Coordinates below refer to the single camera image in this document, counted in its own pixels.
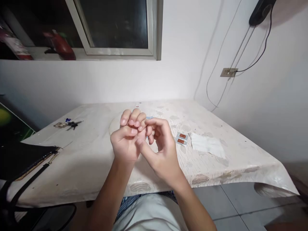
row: hand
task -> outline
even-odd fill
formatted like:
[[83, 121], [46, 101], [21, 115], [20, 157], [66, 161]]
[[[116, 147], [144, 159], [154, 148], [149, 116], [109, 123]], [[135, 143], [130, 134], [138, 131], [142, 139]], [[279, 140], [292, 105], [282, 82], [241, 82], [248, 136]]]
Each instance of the hand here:
[[110, 136], [115, 160], [135, 163], [140, 154], [136, 141], [137, 139], [145, 141], [146, 138], [145, 120], [146, 114], [140, 113], [140, 109], [135, 108], [133, 112], [127, 109], [123, 112], [120, 129]]
[[149, 144], [156, 140], [158, 153], [154, 153], [144, 139], [138, 139], [141, 154], [146, 158], [156, 175], [175, 189], [179, 181], [186, 178], [177, 160], [175, 141], [167, 120], [153, 118], [146, 120]]

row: wrist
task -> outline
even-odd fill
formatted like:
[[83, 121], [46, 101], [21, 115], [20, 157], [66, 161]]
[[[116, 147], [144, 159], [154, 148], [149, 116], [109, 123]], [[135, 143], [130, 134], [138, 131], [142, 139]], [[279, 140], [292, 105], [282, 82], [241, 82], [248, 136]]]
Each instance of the wrist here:
[[185, 190], [185, 188], [189, 185], [184, 173], [181, 171], [181, 173], [176, 177], [176, 180], [172, 181], [172, 184], [170, 187], [175, 191], [175, 192], [180, 192]]
[[125, 161], [125, 160], [115, 157], [112, 165], [114, 165], [117, 169], [132, 171], [135, 166], [135, 162]]
[[187, 189], [187, 187], [190, 187], [184, 173], [182, 172], [181, 175], [177, 178], [177, 180], [175, 181], [175, 183], [171, 186], [172, 189], [176, 192], [176, 193], [180, 193], [182, 191], [185, 191]]

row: window glass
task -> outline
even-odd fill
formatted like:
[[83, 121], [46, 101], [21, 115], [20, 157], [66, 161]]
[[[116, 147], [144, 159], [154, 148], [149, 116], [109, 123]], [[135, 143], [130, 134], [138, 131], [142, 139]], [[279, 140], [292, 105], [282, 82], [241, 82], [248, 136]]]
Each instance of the window glass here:
[[14, 14], [36, 47], [48, 46], [44, 32], [56, 30], [71, 47], [83, 48], [65, 0], [10, 0]]
[[80, 4], [90, 47], [148, 48], [146, 0], [75, 0], [75, 4]]

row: tennis ball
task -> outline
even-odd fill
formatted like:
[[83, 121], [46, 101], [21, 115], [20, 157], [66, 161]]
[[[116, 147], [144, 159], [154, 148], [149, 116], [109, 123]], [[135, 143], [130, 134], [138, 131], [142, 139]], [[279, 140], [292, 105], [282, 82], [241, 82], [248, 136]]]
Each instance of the tennis ball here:
[[11, 118], [11, 114], [7, 110], [0, 108], [0, 127], [7, 125]]

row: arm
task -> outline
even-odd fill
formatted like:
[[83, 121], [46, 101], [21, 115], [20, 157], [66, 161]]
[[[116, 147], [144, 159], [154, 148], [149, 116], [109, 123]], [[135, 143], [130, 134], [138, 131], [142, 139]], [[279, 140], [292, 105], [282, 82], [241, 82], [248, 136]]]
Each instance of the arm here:
[[87, 230], [111, 230], [134, 165], [114, 160], [88, 220]]
[[94, 204], [85, 230], [111, 230], [116, 219], [127, 182], [140, 154], [136, 140], [145, 140], [146, 115], [139, 109], [125, 110], [120, 129], [110, 141], [115, 154], [109, 174]]
[[188, 230], [216, 230], [216, 226], [183, 175], [173, 188]]
[[137, 140], [141, 154], [147, 159], [156, 175], [163, 179], [175, 192], [185, 224], [189, 230], [216, 230], [210, 215], [199, 201], [185, 178], [176, 154], [168, 121], [158, 118], [145, 121], [149, 144], [156, 140], [158, 153], [141, 139]]

